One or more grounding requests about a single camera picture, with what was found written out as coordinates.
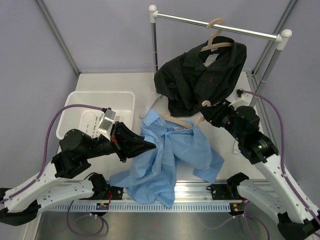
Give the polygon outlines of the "beige plastic hanger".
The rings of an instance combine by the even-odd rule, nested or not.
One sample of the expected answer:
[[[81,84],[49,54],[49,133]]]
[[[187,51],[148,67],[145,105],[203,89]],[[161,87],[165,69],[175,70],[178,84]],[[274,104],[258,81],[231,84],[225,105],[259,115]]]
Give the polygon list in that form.
[[[188,116],[187,117],[172,116],[168,109],[167,99],[161,99],[159,102],[155,104],[154,108],[164,121],[173,123],[185,129],[192,129],[192,128],[198,127],[200,124],[206,121],[205,117],[200,112],[189,117]]]

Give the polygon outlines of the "light blue shirt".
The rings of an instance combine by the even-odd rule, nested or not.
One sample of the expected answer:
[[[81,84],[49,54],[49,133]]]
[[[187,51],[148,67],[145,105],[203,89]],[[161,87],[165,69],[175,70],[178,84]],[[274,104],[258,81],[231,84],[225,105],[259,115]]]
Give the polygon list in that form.
[[[155,110],[145,115],[140,135],[155,148],[132,159],[129,170],[109,177],[109,184],[125,188],[131,199],[140,204],[156,201],[171,208],[175,201],[177,166],[193,168],[193,175],[213,184],[224,159],[193,122],[186,128],[164,120]]]

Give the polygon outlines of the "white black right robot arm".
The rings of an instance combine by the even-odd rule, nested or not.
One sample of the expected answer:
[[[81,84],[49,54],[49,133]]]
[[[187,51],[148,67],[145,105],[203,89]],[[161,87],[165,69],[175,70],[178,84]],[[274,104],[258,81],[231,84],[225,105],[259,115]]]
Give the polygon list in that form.
[[[238,142],[240,153],[265,177],[273,197],[240,172],[227,180],[229,197],[248,200],[267,214],[286,240],[309,240],[320,229],[320,209],[302,191],[281,160],[273,142],[259,130],[260,118],[251,106],[233,107],[224,100],[202,102],[203,118],[224,128]]]

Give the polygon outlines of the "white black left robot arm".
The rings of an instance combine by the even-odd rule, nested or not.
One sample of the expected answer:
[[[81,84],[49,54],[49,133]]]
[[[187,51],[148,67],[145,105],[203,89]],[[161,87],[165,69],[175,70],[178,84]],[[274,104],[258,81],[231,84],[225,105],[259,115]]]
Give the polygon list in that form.
[[[100,173],[78,183],[60,189],[55,187],[83,173],[91,167],[89,159],[116,154],[121,162],[137,157],[156,148],[154,143],[144,140],[117,121],[111,127],[111,137],[100,134],[91,137],[78,130],[69,130],[59,141],[61,151],[31,180],[14,187],[1,188],[0,221],[10,226],[21,226],[34,220],[54,206],[74,200],[101,200],[109,184]]]

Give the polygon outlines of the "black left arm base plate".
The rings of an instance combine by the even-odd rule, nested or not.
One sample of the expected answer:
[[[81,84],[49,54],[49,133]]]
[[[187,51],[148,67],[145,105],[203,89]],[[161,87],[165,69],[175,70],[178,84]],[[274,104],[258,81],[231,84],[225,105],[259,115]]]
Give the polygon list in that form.
[[[111,186],[109,184],[107,184],[107,190],[103,195],[93,195],[91,197],[87,197],[87,198],[81,198],[81,200],[104,200],[104,201],[108,201],[109,197],[111,200],[122,200],[123,199],[123,193],[124,193],[124,188],[123,187],[117,187],[117,186]]]

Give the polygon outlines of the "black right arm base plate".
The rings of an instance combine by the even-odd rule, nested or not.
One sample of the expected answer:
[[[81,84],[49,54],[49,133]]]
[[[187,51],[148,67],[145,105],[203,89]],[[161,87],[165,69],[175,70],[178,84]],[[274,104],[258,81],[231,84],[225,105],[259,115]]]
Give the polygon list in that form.
[[[232,194],[227,184],[211,184],[206,187],[213,200],[241,200],[242,198]]]

